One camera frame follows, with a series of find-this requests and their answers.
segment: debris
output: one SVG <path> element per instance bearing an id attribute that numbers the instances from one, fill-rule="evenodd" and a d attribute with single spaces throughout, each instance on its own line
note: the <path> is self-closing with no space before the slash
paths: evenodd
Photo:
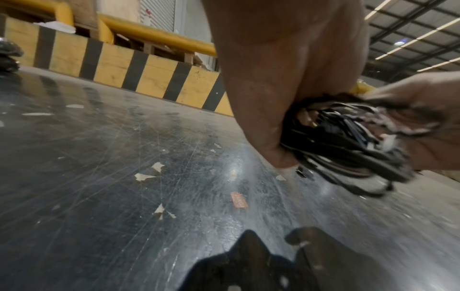
<path id="1" fill-rule="evenodd" d="M 144 175 L 144 174 L 141 174 L 141 173 L 135 174 L 134 177 L 136 177 L 136 180 L 138 180 L 138 181 L 144 181 L 145 179 L 155 178 L 155 176 Z"/>
<path id="2" fill-rule="evenodd" d="M 23 113 L 26 116 L 48 116 L 53 115 L 52 113 L 45 113 L 45 112 L 32 112 L 32 113 Z"/>
<path id="3" fill-rule="evenodd" d="M 238 192 L 231 192 L 231 200 L 233 201 L 233 205 L 235 208 L 249 208 L 244 196 Z"/>
<path id="4" fill-rule="evenodd" d="M 156 162 L 155 164 L 153 164 L 152 168 L 154 168 L 155 170 L 157 170 L 158 173 L 161 173 L 161 167 L 163 167 L 164 165 L 160 162 Z"/>
<path id="5" fill-rule="evenodd" d="M 155 210 L 154 214 L 163 213 L 163 212 L 164 212 L 164 207 L 163 207 L 163 203 L 161 203 L 160 206 L 158 206 L 157 210 Z"/>
<path id="6" fill-rule="evenodd" d="M 81 104 L 69 104 L 66 106 L 67 108 L 78 108 L 78 109 L 83 109 L 85 108 L 85 106 L 81 105 Z"/>
<path id="7" fill-rule="evenodd" d="M 176 216 L 175 216 L 174 214 L 172 214 L 171 212 L 169 212 L 169 211 L 166 211 L 166 212 L 167 212 L 167 213 L 169 214 L 169 216 L 171 216 L 172 218 L 176 218 Z"/>

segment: gray epoxy floor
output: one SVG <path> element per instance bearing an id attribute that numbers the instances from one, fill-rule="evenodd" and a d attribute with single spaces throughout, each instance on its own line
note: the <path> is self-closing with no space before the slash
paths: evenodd
<path id="1" fill-rule="evenodd" d="M 0 76 L 0 120 L 0 290 L 460 290 L 460 192 L 434 180 L 356 197 L 233 118 L 31 68 Z"/>

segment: black strip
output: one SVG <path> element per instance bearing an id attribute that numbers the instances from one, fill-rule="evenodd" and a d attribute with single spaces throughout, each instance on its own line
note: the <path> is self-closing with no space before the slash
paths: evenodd
<path id="1" fill-rule="evenodd" d="M 149 55 L 138 50 L 134 51 L 128 70 L 126 71 L 125 79 L 121 88 L 131 91 L 136 91 L 142 73 L 144 72 L 145 64 Z"/>
<path id="2" fill-rule="evenodd" d="M 174 70 L 174 74 L 172 74 L 171 81 L 169 81 L 168 88 L 166 88 L 163 99 L 176 102 L 191 68 L 192 65 L 181 62 L 177 63 L 176 69 Z"/>
<path id="3" fill-rule="evenodd" d="M 81 64 L 79 77 L 87 80 L 94 80 L 96 75 L 97 64 L 99 63 L 99 57 L 101 56 L 103 43 L 88 38 L 86 44 L 85 56 L 83 57 L 83 63 Z"/>
<path id="4" fill-rule="evenodd" d="M 6 30 L 6 16 L 4 14 L 0 14 L 0 36 L 5 37 L 5 30 Z"/>
<path id="5" fill-rule="evenodd" d="M 51 56 L 53 55 L 56 30 L 40 26 L 38 30 L 37 50 L 35 51 L 34 67 L 49 69 Z"/>
<path id="6" fill-rule="evenodd" d="M 224 81 L 222 79 L 222 74 L 219 74 L 219 76 L 216 79 L 216 82 L 214 83 L 214 86 L 212 86 L 211 92 L 209 92 L 209 95 L 207 96 L 206 101 L 203 104 L 202 109 L 215 111 L 224 93 Z"/>

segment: ceiling light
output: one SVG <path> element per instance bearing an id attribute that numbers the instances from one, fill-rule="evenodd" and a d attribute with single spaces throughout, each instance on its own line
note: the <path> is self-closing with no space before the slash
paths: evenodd
<path id="1" fill-rule="evenodd" d="M 418 70 L 417 72 L 424 72 L 424 71 L 427 71 L 427 70 L 431 70 L 431 69 L 434 69 L 434 68 L 437 68 L 437 67 L 441 67 L 441 66 L 453 63 L 453 62 L 457 62 L 459 60 L 460 60 L 460 58 L 451 59 L 451 60 L 448 60 L 447 62 L 443 62 L 443 63 L 437 64 L 437 65 L 434 65 L 434 66 L 431 66 L 431 67 L 427 67 L 427 68 Z"/>
<path id="2" fill-rule="evenodd" d="M 451 26 L 451 25 L 453 25 L 453 24 L 455 24 L 455 23 L 457 23 L 457 22 L 459 22 L 459 21 L 460 21 L 460 18 L 454 19 L 454 20 L 452 20 L 451 22 L 446 23 L 445 25 L 442 25 L 442 26 L 440 26 L 440 27 L 438 27 L 438 28 L 436 28 L 436 29 L 434 29 L 434 30 L 432 30 L 432 31 L 430 31 L 430 32 L 427 32 L 426 34 L 424 34 L 424 35 L 422 35 L 422 36 L 420 36 L 420 37 L 418 37 L 418 38 L 416 38 L 416 39 L 414 39 L 414 40 L 412 40 L 412 41 L 410 41 L 410 42 L 408 42 L 408 43 L 406 43 L 406 44 L 402 44 L 399 48 L 394 49 L 394 50 L 392 50 L 392 51 L 390 51 L 390 52 L 388 52 L 388 53 L 386 53 L 386 54 L 383 54 L 383 55 L 381 55 L 380 57 L 377 57 L 377 58 L 375 58 L 375 59 L 381 59 L 381 58 L 384 58 L 384 57 L 386 57 L 386 56 L 388 56 L 388 55 L 391 55 L 392 53 L 394 53 L 394 52 L 400 50 L 401 48 L 403 48 L 403 47 L 408 47 L 408 46 L 410 46 L 411 44 L 416 43 L 417 41 L 419 41 L 419 40 L 421 40 L 421 39 L 424 39 L 425 37 L 428 37 L 428 36 L 430 36 L 430 35 L 432 35 L 432 34 L 438 32 L 438 31 L 440 31 L 440 30 L 443 30 L 444 28 L 449 27 L 449 26 Z"/>
<path id="3" fill-rule="evenodd" d="M 364 20 L 367 20 L 369 18 L 371 18 L 374 14 L 377 13 L 377 11 L 379 11 L 380 9 L 382 9 L 385 5 L 387 5 L 391 0 L 385 0 L 384 2 L 382 2 L 382 4 L 380 4 L 379 6 L 377 6 L 376 9 L 372 10 L 365 18 Z"/>

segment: scratched floor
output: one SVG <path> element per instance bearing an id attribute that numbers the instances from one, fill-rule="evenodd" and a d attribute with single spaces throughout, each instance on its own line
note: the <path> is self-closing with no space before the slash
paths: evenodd
<path id="1" fill-rule="evenodd" d="M 0 120 L 0 290 L 460 290 L 460 191 L 429 178 L 356 197 L 230 117 L 31 68 L 0 76 Z"/>

